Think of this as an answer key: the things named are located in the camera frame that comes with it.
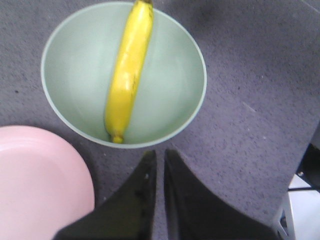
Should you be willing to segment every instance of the plate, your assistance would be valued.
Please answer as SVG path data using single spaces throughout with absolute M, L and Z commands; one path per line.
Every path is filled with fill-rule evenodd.
M 1 240 L 51 240 L 94 202 L 89 170 L 67 141 L 37 127 L 0 127 Z

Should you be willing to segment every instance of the yellow banana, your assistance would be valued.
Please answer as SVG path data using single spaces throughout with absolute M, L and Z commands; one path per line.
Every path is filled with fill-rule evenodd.
M 126 21 L 105 106 L 105 128 L 123 143 L 134 106 L 153 26 L 151 0 L 135 0 Z

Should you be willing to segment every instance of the gray carpet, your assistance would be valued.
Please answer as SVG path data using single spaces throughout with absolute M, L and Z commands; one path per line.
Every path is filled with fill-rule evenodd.
M 70 142 L 87 163 L 96 204 L 114 193 L 146 149 L 113 149 L 70 130 L 40 78 L 45 43 L 71 13 L 99 0 L 0 1 L 0 126 L 31 125 Z M 154 0 L 198 43 L 208 83 L 203 106 L 159 145 L 154 240 L 167 239 L 164 149 L 241 212 L 270 224 L 320 119 L 320 3 L 316 0 Z

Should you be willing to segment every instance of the bowl rim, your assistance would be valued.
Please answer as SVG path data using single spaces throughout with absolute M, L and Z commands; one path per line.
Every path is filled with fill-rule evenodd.
M 127 2 L 127 1 L 110 1 L 110 2 L 101 2 L 101 3 L 96 3 L 96 4 L 92 4 L 89 6 L 86 6 L 82 9 L 79 9 L 77 11 L 75 11 L 74 13 L 72 13 L 71 15 L 69 15 L 67 18 L 65 18 L 63 21 L 61 21 L 58 26 L 53 30 L 53 32 L 50 34 L 47 42 L 45 43 L 43 52 L 42 52 L 42 56 L 41 56 L 41 65 L 40 65 L 40 76 L 41 76 L 41 82 L 42 82 L 42 87 L 43 87 L 43 91 L 44 94 L 46 96 L 46 99 L 48 100 L 50 106 L 52 107 L 53 111 L 55 112 L 55 114 L 60 118 L 60 120 L 62 120 L 70 129 L 72 129 L 74 132 L 76 132 L 77 134 L 79 134 L 80 136 L 95 142 L 97 144 L 103 145 L 103 146 L 108 146 L 111 148 L 117 148 L 117 149 L 138 149 L 138 148 L 145 148 L 145 147 L 150 147 L 150 146 L 154 146 L 160 143 L 163 143 L 171 138 L 173 138 L 174 136 L 176 136 L 177 134 L 179 134 L 180 132 L 182 132 L 192 121 L 193 119 L 196 117 L 196 115 L 198 114 L 204 99 L 205 99 L 205 95 L 206 95 L 206 90 L 207 90 L 207 69 L 206 69 L 206 63 L 204 60 L 204 57 L 201 53 L 201 50 L 198 46 L 198 44 L 196 43 L 196 41 L 194 40 L 194 38 L 191 36 L 191 34 L 178 22 L 176 21 L 173 17 L 167 15 L 166 13 L 162 12 L 161 10 L 158 10 L 156 8 L 153 9 L 154 12 L 157 12 L 157 14 L 162 15 L 163 17 L 169 19 L 173 24 L 176 24 L 182 31 L 184 31 L 184 33 L 189 37 L 189 39 L 192 41 L 193 45 L 195 46 L 199 57 L 201 59 L 201 63 L 202 63 L 202 70 L 203 70 L 203 89 L 202 89 L 202 94 L 200 97 L 200 100 L 196 106 L 196 108 L 194 109 L 193 113 L 188 117 L 188 119 L 177 129 L 175 129 L 174 131 L 172 131 L 171 133 L 160 137 L 156 140 L 152 140 L 152 141 L 147 141 L 147 142 L 142 142 L 142 143 L 113 143 L 113 142 L 109 142 L 109 141 L 105 141 L 105 140 L 101 140 L 98 139 L 96 137 L 90 136 L 89 134 L 81 131 L 80 129 L 78 129 L 77 127 L 75 127 L 73 124 L 71 124 L 61 113 L 60 111 L 56 108 L 54 102 L 52 101 L 49 91 L 47 89 L 47 85 L 46 85 L 46 78 L 45 78 L 45 62 L 47 59 L 47 54 L 48 54 L 48 50 L 51 46 L 52 41 L 54 40 L 54 38 L 56 37 L 56 35 L 60 32 L 60 30 L 66 25 L 68 24 L 68 22 L 72 21 L 74 18 L 76 18 L 77 16 L 90 11 L 92 9 L 95 8 L 100 8 L 101 6 L 106 6 L 106 5 L 133 5 L 133 2 Z

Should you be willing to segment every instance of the banana stem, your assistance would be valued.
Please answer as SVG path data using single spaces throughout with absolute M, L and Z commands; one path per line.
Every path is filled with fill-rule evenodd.
M 138 0 L 138 1 L 145 2 L 147 4 L 152 4 L 152 0 Z

